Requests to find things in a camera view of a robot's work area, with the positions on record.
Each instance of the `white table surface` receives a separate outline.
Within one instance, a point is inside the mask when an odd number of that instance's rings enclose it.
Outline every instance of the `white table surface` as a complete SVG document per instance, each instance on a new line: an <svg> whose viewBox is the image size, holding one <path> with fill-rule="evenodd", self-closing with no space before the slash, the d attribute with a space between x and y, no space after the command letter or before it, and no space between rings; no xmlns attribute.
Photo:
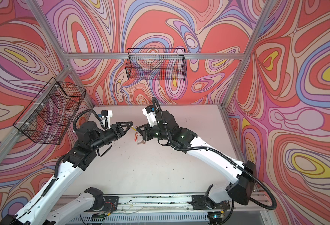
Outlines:
<svg viewBox="0 0 330 225"><path fill-rule="evenodd" d="M98 106L94 110L98 113L112 110L111 124L132 121L136 127L148 123L143 108ZM180 127L192 130L217 150L236 159L217 106L163 106L162 109L173 114ZM89 120L101 128L94 115ZM130 129L113 143L108 153L96 157L64 194L79 194L89 187L96 187L104 194L205 192L211 184L226 182L219 172L193 156L161 146L156 139L138 144L134 137L135 131ZM100 148L100 154L107 148Z"/></svg>

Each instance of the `aluminum frame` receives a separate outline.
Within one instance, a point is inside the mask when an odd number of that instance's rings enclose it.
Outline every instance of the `aluminum frame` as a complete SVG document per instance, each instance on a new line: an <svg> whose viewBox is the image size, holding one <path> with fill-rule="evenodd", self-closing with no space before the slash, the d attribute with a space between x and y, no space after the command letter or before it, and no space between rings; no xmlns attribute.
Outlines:
<svg viewBox="0 0 330 225"><path fill-rule="evenodd" d="M224 99L222 100L221 106L224 106L225 103L229 100L231 97L231 93L234 91L234 88L236 87L235 84L239 82L239 79L241 77L241 74L243 73L243 70L246 67L247 62L250 59L251 52L253 51L255 44L257 42L257 39L260 36L260 33L265 25L266 20L269 18L269 14L277 0L266 0L261 13L259 15L259 19L256 22L255 28L250 36L250 39L246 45L245 48L245 56L244 59L239 63L238 68L236 69L236 72L234 74L234 77L231 79L229 87L226 90Z"/></svg>
<svg viewBox="0 0 330 225"><path fill-rule="evenodd" d="M64 53L66 59L127 59L127 53ZM238 59L243 60L243 53L185 53L185 59Z"/></svg>
<svg viewBox="0 0 330 225"><path fill-rule="evenodd" d="M39 6L38 2L36 0L26 0L28 7L30 8L32 14L35 16L36 20L40 24L40 27L44 30L45 36L50 40L51 45L54 48L54 51L59 56L60 60L65 66L68 66L71 69L71 77L74 81L74 83L82 88L85 88L83 83L81 82L79 76L77 75L76 71L72 67L70 60L66 59L64 56L64 49L60 45L54 31L52 30L49 21L47 20L44 12L42 11L41 7ZM85 96L84 101L86 101L87 105L90 106L90 108L93 108L94 105L92 104L92 101L90 100L89 96Z"/></svg>
<svg viewBox="0 0 330 225"><path fill-rule="evenodd" d="M106 194L104 196L118 196L117 211L114 214L123 213L149 213L149 212L192 212L194 211L191 202L192 195L204 195L203 192L197 193L162 193L162 194ZM78 195L63 195L54 205L52 210L59 209L72 200L76 199ZM252 198L266 204L269 198L264 192L253 192ZM253 202L249 202L247 206L240 205L235 202L235 211L266 211L261 206ZM215 212L220 209L208 209L204 212Z"/></svg>
<svg viewBox="0 0 330 225"><path fill-rule="evenodd" d="M63 81L70 73L69 67L64 67L63 70L56 76L58 81ZM53 80L50 85L54 85L56 80ZM35 111L37 105L42 102L45 96L50 92L51 88L46 88L45 91L38 97L38 99L30 106L29 110L25 112L22 118L18 121L19 123L24 123L30 115ZM16 142L21 137L22 133L16 129L12 128L9 135L0 143L0 163L5 159L11 149L14 147Z"/></svg>
<svg viewBox="0 0 330 225"><path fill-rule="evenodd" d="M231 127L231 123L230 123L229 117L228 117L228 115L225 112L225 109L223 109L221 106L219 106L219 111L220 111L220 115L221 115L221 117L223 119L223 122L224 122L224 125L225 125L225 128L226 128L226 131L227 131L227 133L228 133L228 135L230 137L230 142L231 142L231 145L232 145L232 147L233 147L233 149L235 151L235 155L236 155L237 160L240 160L240 161L245 162L245 157L242 154L242 151L241 151L241 147L240 147L239 142L237 141L236 137L234 136L234 132L233 132L233 129Z"/></svg>

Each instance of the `colorful wall panel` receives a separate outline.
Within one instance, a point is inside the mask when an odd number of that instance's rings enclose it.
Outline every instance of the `colorful wall panel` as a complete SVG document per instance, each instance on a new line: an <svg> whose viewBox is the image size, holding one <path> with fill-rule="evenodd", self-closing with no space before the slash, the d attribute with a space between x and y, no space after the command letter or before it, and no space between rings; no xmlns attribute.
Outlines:
<svg viewBox="0 0 330 225"><path fill-rule="evenodd" d="M195 68L188 60L180 81L128 80L120 59L71 63L95 105L149 104L153 96L163 104L221 104L239 60L198 60Z"/></svg>
<svg viewBox="0 0 330 225"><path fill-rule="evenodd" d="M280 224L330 224L330 1L278 1L226 110Z"/></svg>
<svg viewBox="0 0 330 225"><path fill-rule="evenodd" d="M66 52L127 52L178 47L187 52L244 52L262 0L41 1Z"/></svg>
<svg viewBox="0 0 330 225"><path fill-rule="evenodd" d="M89 106L82 102L79 112ZM78 127L89 113L78 120ZM0 221L15 214L45 185L54 174L59 156L66 154L77 136L68 130L60 145L35 144L21 137L0 164Z"/></svg>
<svg viewBox="0 0 330 225"><path fill-rule="evenodd" d="M22 1L0 2L0 142L41 88L62 70Z"/></svg>
<svg viewBox="0 0 330 225"><path fill-rule="evenodd" d="M63 68L24 2L0 1L0 142L23 109ZM44 185L53 174L55 157L66 153L75 138L68 132L59 146L19 139L0 164L0 221Z"/></svg>

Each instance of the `metal rail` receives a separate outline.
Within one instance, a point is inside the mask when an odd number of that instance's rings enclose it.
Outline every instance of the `metal rail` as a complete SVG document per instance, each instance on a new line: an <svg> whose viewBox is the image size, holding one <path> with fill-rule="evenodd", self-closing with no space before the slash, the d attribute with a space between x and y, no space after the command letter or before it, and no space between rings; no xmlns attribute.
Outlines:
<svg viewBox="0 0 330 225"><path fill-rule="evenodd" d="M156 53L136 53L137 55L149 55ZM127 53L64 53L66 59L127 59ZM185 59L238 59L244 58L243 53L185 53Z"/></svg>
<svg viewBox="0 0 330 225"><path fill-rule="evenodd" d="M264 7L261 10L259 19L256 22L255 28L250 36L249 42L245 48L244 59L239 63L238 68L234 74L234 77L231 79L228 89L226 90L224 99L222 100L221 105L224 106L228 99L231 97L231 93L234 91L236 84L239 82L241 74L246 67L248 60L250 59L251 52L253 51L256 41L260 36L260 33L265 25L266 20L269 18L269 14L277 0L266 0Z"/></svg>
<svg viewBox="0 0 330 225"><path fill-rule="evenodd" d="M231 127L231 123L230 123L228 115L226 114L225 109L223 109L221 106L219 106L219 111L220 111L220 115L223 119L226 131L228 132L228 135L230 137L230 142L231 142L231 145L233 146L233 149L235 151L236 158L240 161L245 162L245 157L244 157L244 155L241 151L240 144L239 144L239 142L237 141L237 139L235 137L235 133L234 133L232 127Z"/></svg>
<svg viewBox="0 0 330 225"><path fill-rule="evenodd" d="M205 193L163 193L163 194L110 194L104 196L118 196L119 201L117 211L114 214L123 213L160 213L160 212L191 212L193 211L191 202L192 195L204 195ZM54 205L52 210L56 210L70 201L77 198L78 195L64 195ZM269 198L264 192L253 192L251 197L263 204L269 203ZM266 210L253 202L248 205L235 203L235 211L263 211ZM220 211L220 209L204 210L206 212Z"/></svg>

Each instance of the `red wire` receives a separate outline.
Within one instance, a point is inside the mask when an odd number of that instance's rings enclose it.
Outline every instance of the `red wire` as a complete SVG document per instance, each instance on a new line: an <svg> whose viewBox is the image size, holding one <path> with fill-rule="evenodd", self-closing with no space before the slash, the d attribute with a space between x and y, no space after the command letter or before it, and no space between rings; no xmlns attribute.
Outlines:
<svg viewBox="0 0 330 225"><path fill-rule="evenodd" d="M112 204L111 202L105 202L105 203L110 203L112 206L111 206L111 208L112 207L114 207L114 210L115 210L115 206L114 206L114 204Z"/></svg>

